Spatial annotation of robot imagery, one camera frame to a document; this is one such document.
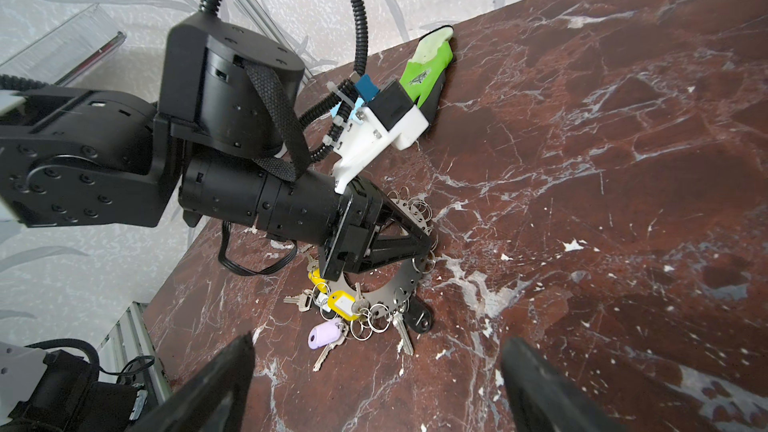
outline wallpaper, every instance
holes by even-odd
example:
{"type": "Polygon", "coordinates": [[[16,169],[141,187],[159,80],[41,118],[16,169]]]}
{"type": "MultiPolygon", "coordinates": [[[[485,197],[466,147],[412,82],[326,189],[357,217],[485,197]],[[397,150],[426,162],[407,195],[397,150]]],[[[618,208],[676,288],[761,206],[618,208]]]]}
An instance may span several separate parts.
{"type": "MultiPolygon", "coordinates": [[[[350,62],[354,27],[348,0],[255,0],[310,72],[350,62]]],[[[370,53],[443,24],[518,0],[365,0],[370,53]]],[[[168,29],[198,0],[0,0],[0,62],[90,4],[128,34],[108,62],[73,85],[158,97],[168,29]]],[[[256,29],[238,0],[225,20],[256,29]]],[[[148,302],[202,228],[188,229],[172,198],[156,228],[97,226],[26,229],[0,223],[0,340],[16,344],[75,337],[98,344],[130,301],[148,302]]]]}

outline table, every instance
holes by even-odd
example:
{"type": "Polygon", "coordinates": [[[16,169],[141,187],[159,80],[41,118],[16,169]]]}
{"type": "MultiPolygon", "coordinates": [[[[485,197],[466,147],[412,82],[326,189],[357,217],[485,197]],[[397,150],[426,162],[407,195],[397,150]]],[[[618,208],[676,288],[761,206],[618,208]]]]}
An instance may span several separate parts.
{"type": "MultiPolygon", "coordinates": [[[[309,283],[306,254],[237,277],[211,221],[144,315],[172,387],[255,331],[244,430],[513,430],[498,352],[518,335],[630,430],[763,430],[767,14],[768,0],[524,0],[457,24],[437,123],[364,172],[435,212],[418,295],[436,323],[412,333],[416,355],[389,331],[313,373],[320,318],[282,303],[309,283]]],[[[397,78],[415,48],[372,55],[371,76],[397,78]]],[[[298,110],[350,72],[318,76],[298,110]]],[[[284,253],[260,237],[235,227],[230,256],[284,253]]]]}

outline black corrugated tube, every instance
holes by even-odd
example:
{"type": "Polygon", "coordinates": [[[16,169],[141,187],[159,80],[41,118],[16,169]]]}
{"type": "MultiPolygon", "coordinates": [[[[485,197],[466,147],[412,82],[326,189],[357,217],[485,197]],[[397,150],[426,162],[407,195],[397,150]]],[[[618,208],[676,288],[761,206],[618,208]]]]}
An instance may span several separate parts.
{"type": "MultiPolygon", "coordinates": [[[[219,13],[221,1],[222,0],[200,0],[200,12],[217,15],[219,13]]],[[[350,2],[352,3],[352,13],[355,17],[355,62],[353,64],[353,69],[362,76],[366,73],[366,63],[368,61],[368,19],[366,18],[366,7],[362,0],[350,0],[350,2]]],[[[342,82],[339,89],[352,100],[357,99],[357,90],[355,90],[351,81],[345,80],[342,82]]],[[[320,102],[302,114],[300,118],[302,127],[307,128],[309,124],[327,113],[339,102],[340,99],[336,94],[331,93],[324,97],[320,102]]],[[[351,111],[352,108],[345,102],[342,103],[339,108],[339,114],[344,120],[350,118],[351,111]]],[[[342,130],[343,128],[341,126],[333,125],[328,131],[328,136],[335,142],[339,139],[342,130]]],[[[332,146],[325,144],[312,150],[310,152],[312,163],[319,162],[328,157],[332,150],[332,146]]]]}
{"type": "Polygon", "coordinates": [[[0,74],[0,90],[30,90],[42,89],[48,85],[39,80],[27,79],[26,77],[16,77],[0,74]]]}

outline brown marble table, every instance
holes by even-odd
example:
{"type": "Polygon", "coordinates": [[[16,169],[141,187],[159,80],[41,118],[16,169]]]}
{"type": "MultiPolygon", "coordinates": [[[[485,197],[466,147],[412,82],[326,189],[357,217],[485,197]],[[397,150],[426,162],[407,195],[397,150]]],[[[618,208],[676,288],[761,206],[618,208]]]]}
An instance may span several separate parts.
{"type": "MultiPolygon", "coordinates": [[[[457,24],[436,125],[365,171],[435,212],[416,355],[388,331],[313,373],[321,319],[282,303],[306,256],[237,277],[211,221],[144,316],[173,386],[256,331],[244,430],[513,430],[498,351],[519,335],[631,430],[765,430],[767,30],[768,0],[525,0],[457,24]]],[[[237,261],[283,252],[235,227],[237,261]]]]}

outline floral wallpaper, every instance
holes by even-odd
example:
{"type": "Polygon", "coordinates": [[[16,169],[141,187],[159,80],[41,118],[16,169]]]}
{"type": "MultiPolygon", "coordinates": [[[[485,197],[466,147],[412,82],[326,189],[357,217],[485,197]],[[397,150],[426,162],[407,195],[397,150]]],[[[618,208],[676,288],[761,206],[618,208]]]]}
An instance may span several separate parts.
{"type": "MultiPolygon", "coordinates": [[[[351,61],[348,0],[255,0],[310,72],[351,61]]],[[[518,0],[365,0],[370,53],[444,24],[518,0]]],[[[90,4],[128,34],[120,50],[76,86],[158,97],[168,29],[198,0],[0,0],[0,62],[90,4]]],[[[251,5],[225,0],[224,20],[258,30],[251,5]]],[[[189,229],[172,198],[156,228],[26,229],[0,222],[0,340],[16,344],[81,338],[98,344],[131,301],[148,302],[202,228],[189,229]]]]}

